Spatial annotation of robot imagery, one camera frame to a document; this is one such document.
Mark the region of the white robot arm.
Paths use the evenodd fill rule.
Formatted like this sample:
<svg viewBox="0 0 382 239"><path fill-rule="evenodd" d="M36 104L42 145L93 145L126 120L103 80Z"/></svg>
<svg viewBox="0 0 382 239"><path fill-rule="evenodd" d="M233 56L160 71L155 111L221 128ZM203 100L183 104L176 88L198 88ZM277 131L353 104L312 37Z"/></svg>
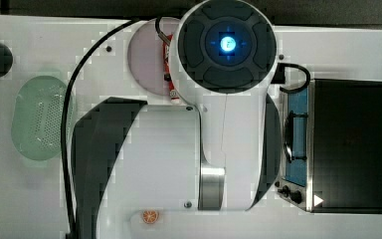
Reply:
<svg viewBox="0 0 382 239"><path fill-rule="evenodd" d="M168 46L176 106L110 97L76 124L74 239L131 239L149 211L247 210L264 166L271 22L244 0L204 0Z"/></svg>

